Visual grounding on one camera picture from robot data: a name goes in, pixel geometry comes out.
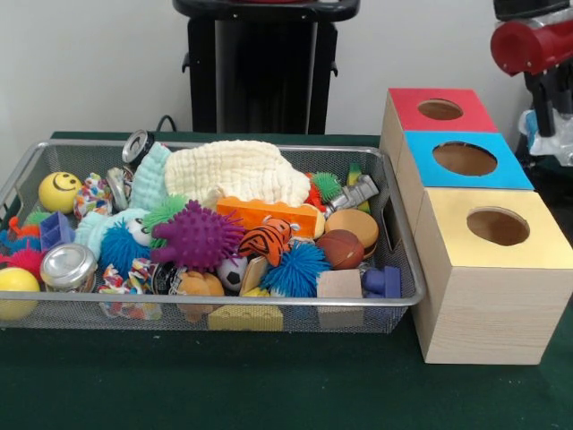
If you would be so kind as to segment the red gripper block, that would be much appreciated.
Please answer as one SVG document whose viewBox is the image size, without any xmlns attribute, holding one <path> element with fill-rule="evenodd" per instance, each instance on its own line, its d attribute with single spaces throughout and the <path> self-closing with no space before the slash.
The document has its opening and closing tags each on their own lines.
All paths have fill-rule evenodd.
<svg viewBox="0 0 573 430">
<path fill-rule="evenodd" d="M 539 134 L 556 133 L 552 97 L 555 92 L 551 74 L 539 74 L 572 58 L 572 21 L 531 26 L 524 21 L 502 23 L 492 34 L 490 48 L 495 64 L 506 74 L 536 74 L 534 107 Z M 559 112 L 572 117 L 572 72 L 559 78 Z"/>
</svg>

